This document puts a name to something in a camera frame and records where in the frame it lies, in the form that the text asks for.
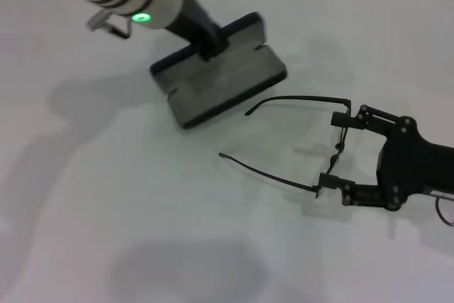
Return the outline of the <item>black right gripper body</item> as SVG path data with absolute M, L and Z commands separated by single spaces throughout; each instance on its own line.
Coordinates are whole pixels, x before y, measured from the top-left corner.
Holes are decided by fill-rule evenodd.
M 376 207 L 397 211 L 414 194 L 453 199 L 453 148 L 425 140 L 408 116 L 375 119 L 386 137 L 377 164 Z

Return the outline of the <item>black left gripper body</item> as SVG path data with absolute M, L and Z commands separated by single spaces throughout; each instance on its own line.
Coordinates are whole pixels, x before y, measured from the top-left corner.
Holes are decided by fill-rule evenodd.
M 197 0 L 182 0 L 177 17 L 165 29 L 190 43 L 220 43 L 220 27 Z

